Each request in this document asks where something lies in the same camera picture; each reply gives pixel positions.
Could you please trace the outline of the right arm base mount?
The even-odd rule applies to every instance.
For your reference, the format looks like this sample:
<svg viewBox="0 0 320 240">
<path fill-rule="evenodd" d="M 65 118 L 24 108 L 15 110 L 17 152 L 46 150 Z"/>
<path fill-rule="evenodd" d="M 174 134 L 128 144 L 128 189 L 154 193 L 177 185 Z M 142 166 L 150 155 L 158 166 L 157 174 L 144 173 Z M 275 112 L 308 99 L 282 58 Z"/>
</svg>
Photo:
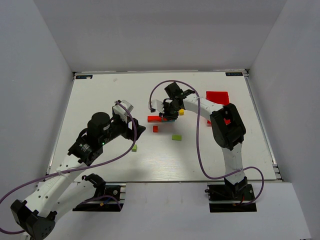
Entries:
<svg viewBox="0 0 320 240">
<path fill-rule="evenodd" d="M 257 212 L 256 203 L 248 202 L 255 198 L 251 184 L 248 184 L 240 195 L 233 197 L 227 192 L 224 184 L 209 184 L 204 192 L 208 196 L 211 213 L 252 213 Z"/>
</svg>

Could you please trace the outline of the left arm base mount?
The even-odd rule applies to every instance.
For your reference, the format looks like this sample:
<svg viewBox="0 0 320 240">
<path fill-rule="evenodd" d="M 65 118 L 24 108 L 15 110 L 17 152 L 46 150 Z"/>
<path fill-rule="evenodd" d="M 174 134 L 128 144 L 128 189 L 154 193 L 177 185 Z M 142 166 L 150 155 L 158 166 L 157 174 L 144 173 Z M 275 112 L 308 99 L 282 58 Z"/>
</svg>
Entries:
<svg viewBox="0 0 320 240">
<path fill-rule="evenodd" d="M 106 184 L 103 193 L 95 193 L 96 200 L 85 201 L 72 209 L 73 212 L 108 212 L 119 213 L 125 203 L 126 184 Z"/>
</svg>

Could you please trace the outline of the small red cube block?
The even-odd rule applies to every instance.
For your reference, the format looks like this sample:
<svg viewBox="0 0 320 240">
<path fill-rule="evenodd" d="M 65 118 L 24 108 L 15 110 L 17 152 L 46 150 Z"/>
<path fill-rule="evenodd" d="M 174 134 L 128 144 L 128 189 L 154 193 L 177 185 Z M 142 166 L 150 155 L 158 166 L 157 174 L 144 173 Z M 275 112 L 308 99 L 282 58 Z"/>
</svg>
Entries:
<svg viewBox="0 0 320 240">
<path fill-rule="evenodd" d="M 153 126 L 153 132 L 154 132 L 154 133 L 157 133 L 157 132 L 158 132 L 158 126 L 156 126 L 156 125 Z"/>
</svg>

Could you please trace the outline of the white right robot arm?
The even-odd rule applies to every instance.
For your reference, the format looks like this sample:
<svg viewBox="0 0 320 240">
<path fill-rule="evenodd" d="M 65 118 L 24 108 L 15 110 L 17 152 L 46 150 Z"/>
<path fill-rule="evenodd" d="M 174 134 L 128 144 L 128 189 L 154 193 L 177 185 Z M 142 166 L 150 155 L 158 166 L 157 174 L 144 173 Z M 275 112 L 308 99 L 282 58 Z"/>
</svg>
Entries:
<svg viewBox="0 0 320 240">
<path fill-rule="evenodd" d="M 182 90 L 176 82 L 164 88 L 168 98 L 153 100 L 150 107 L 166 120 L 176 120 L 181 109 L 199 114 L 211 123 L 215 142 L 221 147 L 224 164 L 225 188 L 236 197 L 248 184 L 243 171 L 242 143 L 246 128 L 236 106 L 222 105 L 197 95 L 193 89 Z"/>
</svg>

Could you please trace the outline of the green rectangular block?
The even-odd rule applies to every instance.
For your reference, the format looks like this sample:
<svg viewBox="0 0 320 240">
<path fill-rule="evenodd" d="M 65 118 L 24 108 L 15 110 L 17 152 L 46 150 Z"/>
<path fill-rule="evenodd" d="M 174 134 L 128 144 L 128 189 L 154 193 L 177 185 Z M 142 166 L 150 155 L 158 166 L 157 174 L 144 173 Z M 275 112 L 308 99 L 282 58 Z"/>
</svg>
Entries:
<svg viewBox="0 0 320 240">
<path fill-rule="evenodd" d="M 182 135 L 180 135 L 180 134 L 173 134 L 173 135 L 171 136 L 171 139 L 172 139 L 173 141 L 181 141 L 181 140 L 182 140 Z"/>
</svg>

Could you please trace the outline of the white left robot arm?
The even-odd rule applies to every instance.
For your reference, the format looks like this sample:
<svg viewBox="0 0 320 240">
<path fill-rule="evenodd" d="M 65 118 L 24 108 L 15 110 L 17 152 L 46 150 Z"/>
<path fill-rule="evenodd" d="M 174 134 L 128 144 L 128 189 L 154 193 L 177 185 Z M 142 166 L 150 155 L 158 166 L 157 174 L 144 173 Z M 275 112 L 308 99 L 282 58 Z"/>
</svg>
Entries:
<svg viewBox="0 0 320 240">
<path fill-rule="evenodd" d="M 103 153 L 104 145 L 119 136 L 135 142 L 145 131 L 132 117 L 133 108 L 122 100 L 115 102 L 112 115 L 94 113 L 55 172 L 47 175 L 44 184 L 34 193 L 11 204 L 15 222 L 33 240 L 44 240 L 52 232 L 58 218 L 54 208 L 60 196 L 83 171 L 95 167 L 93 163 Z"/>
</svg>

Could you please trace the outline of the yellow cube block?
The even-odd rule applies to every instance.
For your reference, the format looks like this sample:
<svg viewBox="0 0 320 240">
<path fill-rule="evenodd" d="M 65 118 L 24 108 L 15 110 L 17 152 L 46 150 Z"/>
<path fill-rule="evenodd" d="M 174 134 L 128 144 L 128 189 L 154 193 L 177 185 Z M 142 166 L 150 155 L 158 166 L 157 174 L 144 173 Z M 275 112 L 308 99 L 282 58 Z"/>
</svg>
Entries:
<svg viewBox="0 0 320 240">
<path fill-rule="evenodd" d="M 178 113 L 179 113 L 180 116 L 183 116 L 185 111 L 183 109 L 180 109 Z"/>
</svg>

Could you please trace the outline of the red arch block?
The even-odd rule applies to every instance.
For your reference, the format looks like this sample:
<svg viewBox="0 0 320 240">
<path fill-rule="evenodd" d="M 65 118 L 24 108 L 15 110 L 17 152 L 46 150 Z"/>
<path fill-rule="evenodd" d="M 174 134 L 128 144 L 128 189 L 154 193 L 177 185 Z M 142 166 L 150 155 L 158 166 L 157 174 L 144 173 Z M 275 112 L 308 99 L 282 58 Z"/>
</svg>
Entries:
<svg viewBox="0 0 320 240">
<path fill-rule="evenodd" d="M 148 123 L 161 123 L 162 118 L 160 116 L 156 116 L 156 115 L 148 115 L 147 122 Z"/>
</svg>

